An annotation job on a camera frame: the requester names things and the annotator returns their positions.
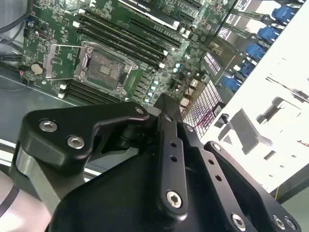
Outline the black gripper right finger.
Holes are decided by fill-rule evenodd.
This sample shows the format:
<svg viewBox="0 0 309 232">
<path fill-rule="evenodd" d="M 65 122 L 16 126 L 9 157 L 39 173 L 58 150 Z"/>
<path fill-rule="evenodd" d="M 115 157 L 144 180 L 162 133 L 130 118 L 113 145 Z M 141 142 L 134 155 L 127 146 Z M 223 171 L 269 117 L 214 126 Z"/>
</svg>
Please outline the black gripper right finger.
<svg viewBox="0 0 309 232">
<path fill-rule="evenodd" d="M 178 128 L 185 160 L 201 181 L 196 191 L 203 227 L 210 232 L 300 232 L 301 226 L 254 178 L 214 141 L 203 145 L 186 123 Z"/>
</svg>

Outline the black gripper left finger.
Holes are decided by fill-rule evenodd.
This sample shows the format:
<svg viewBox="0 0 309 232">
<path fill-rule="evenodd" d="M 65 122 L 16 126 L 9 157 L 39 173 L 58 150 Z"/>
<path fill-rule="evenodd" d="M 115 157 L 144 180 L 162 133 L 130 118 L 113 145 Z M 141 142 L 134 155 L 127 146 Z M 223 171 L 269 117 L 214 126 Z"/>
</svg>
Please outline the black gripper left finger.
<svg viewBox="0 0 309 232">
<path fill-rule="evenodd" d="M 175 100 L 37 110 L 22 120 L 10 177 L 55 212 L 73 190 L 138 155 L 183 149 Z"/>
</svg>

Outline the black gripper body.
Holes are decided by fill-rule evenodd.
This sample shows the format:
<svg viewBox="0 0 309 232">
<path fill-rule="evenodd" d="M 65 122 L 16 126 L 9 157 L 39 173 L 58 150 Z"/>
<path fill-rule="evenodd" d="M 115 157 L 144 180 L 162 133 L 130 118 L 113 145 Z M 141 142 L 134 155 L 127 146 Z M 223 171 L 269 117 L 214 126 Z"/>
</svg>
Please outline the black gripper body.
<svg viewBox="0 0 309 232">
<path fill-rule="evenodd" d="M 185 150 L 138 155 L 70 192 L 52 232 L 208 232 Z"/>
</svg>

